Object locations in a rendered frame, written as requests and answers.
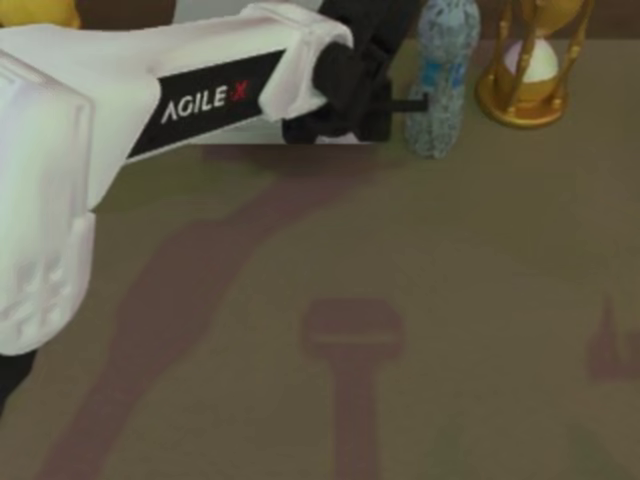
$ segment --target white robotic arm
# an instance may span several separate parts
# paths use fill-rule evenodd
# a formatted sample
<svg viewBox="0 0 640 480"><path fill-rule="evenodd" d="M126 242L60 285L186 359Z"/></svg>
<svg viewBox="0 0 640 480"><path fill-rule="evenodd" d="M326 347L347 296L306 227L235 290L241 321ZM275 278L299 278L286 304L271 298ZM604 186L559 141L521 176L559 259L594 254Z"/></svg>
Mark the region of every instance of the white robotic arm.
<svg viewBox="0 0 640 480"><path fill-rule="evenodd" d="M289 3L133 32L0 31L0 354L38 348L90 278L95 217L122 166L257 117L321 107L343 24Z"/></svg>

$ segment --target agile-x logo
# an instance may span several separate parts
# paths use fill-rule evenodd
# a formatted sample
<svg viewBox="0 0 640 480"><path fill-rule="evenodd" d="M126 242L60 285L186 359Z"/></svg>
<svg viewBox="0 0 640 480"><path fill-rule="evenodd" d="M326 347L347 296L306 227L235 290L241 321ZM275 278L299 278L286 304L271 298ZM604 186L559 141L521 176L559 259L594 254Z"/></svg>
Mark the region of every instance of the agile-x logo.
<svg viewBox="0 0 640 480"><path fill-rule="evenodd" d="M128 158L258 117L284 50L160 78L160 101Z"/></svg>

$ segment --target clear plastic bottle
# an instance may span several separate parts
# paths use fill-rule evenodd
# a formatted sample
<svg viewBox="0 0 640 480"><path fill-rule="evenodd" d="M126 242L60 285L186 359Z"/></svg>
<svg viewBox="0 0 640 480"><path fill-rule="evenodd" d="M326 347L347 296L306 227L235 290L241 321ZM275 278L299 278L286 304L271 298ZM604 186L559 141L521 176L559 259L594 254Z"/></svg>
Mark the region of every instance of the clear plastic bottle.
<svg viewBox="0 0 640 480"><path fill-rule="evenodd" d="M405 117L405 139L414 153L445 157L460 134L466 72L480 38L475 0L428 0L418 25L422 65L410 99L429 95L429 110Z"/></svg>

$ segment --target yellow object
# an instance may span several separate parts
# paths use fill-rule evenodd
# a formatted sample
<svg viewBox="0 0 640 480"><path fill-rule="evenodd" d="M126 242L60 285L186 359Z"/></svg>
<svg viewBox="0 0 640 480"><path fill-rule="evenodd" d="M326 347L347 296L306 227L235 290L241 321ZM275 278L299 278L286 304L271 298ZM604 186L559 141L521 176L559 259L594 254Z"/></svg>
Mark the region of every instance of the yellow object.
<svg viewBox="0 0 640 480"><path fill-rule="evenodd" d="M80 28L82 22L74 0L0 0L0 24L3 27L34 23Z"/></svg>
<svg viewBox="0 0 640 480"><path fill-rule="evenodd" d="M525 38L504 53L514 1L526 25ZM506 0L493 59L476 85L476 99L494 120L534 128L558 120L567 109L567 81L584 44L595 0ZM562 64L547 38L580 15Z"/></svg>

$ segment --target robotic arm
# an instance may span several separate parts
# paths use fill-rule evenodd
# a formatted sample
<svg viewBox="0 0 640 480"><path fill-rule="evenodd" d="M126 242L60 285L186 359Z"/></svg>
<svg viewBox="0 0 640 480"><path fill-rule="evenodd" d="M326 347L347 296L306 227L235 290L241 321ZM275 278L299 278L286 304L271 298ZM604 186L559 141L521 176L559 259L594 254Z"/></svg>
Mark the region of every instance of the robotic arm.
<svg viewBox="0 0 640 480"><path fill-rule="evenodd" d="M290 3L133 32L0 30L0 354L39 348L89 284L95 215L128 162L258 117L288 143L389 137L389 64L419 0Z"/></svg>

